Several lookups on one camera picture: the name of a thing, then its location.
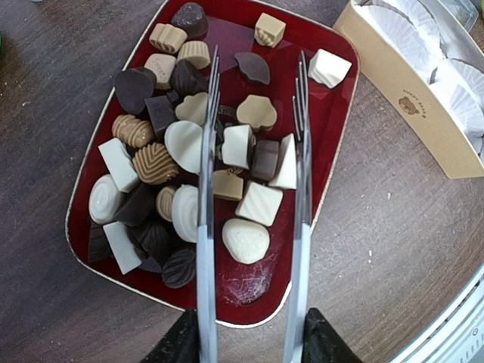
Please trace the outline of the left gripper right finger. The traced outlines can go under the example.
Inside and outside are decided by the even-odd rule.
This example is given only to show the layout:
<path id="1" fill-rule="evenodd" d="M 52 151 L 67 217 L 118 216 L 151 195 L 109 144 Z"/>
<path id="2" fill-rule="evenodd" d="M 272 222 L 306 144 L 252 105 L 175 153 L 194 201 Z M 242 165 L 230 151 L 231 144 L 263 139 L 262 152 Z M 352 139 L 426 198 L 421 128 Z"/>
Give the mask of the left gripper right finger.
<path id="1" fill-rule="evenodd" d="M 362 363 L 317 308 L 306 314 L 302 362 Z"/>

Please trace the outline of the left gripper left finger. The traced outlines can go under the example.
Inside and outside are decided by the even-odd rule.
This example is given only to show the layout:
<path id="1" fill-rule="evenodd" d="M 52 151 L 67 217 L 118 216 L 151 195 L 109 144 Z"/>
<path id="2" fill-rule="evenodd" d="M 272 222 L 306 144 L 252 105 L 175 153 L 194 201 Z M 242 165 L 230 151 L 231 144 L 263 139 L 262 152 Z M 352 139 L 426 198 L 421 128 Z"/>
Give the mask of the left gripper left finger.
<path id="1" fill-rule="evenodd" d="M 199 362 L 199 329 L 197 312 L 186 310 L 142 362 Z"/>

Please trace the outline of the tan chocolate piece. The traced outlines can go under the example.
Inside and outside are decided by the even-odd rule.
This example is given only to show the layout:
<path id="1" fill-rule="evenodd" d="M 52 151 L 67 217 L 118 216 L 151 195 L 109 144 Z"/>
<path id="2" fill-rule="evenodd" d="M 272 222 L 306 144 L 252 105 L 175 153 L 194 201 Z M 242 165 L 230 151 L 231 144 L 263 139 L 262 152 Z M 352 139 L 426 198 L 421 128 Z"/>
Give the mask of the tan chocolate piece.
<path id="1" fill-rule="evenodd" d="M 213 193 L 224 200 L 240 201 L 244 192 L 244 180 L 227 170 L 213 173 Z"/>

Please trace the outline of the cream chocolate piece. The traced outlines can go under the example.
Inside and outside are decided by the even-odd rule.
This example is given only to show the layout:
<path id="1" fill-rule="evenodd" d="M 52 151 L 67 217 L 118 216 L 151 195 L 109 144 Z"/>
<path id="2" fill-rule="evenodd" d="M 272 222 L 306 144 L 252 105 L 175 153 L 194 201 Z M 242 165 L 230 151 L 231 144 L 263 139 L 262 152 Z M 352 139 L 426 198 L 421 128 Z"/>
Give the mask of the cream chocolate piece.
<path id="1" fill-rule="evenodd" d="M 229 126 L 224 130 L 222 162 L 225 165 L 249 169 L 254 144 L 251 126 Z"/>

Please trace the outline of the beige chocolate piece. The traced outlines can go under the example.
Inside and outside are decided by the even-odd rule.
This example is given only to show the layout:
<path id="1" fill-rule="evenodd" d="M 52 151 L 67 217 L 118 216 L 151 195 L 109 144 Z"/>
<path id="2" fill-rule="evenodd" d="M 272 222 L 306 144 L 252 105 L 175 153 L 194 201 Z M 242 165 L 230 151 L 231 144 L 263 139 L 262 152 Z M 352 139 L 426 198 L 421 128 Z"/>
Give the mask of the beige chocolate piece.
<path id="1" fill-rule="evenodd" d="M 248 95 L 236 109 L 237 121 L 249 125 L 254 132 L 270 130 L 278 119 L 278 113 L 270 98 L 261 95 Z"/>

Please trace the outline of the dark shell chocolate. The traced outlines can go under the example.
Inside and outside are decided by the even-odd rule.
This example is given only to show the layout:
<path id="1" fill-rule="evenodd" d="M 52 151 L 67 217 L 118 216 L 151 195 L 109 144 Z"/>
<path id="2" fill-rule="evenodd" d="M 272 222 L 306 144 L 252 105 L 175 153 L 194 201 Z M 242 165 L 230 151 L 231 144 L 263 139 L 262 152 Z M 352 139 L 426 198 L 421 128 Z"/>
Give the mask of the dark shell chocolate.
<path id="1" fill-rule="evenodd" d="M 269 65 L 258 54 L 253 52 L 238 52 L 234 55 L 239 70 L 251 82 L 268 85 L 271 81 Z"/>

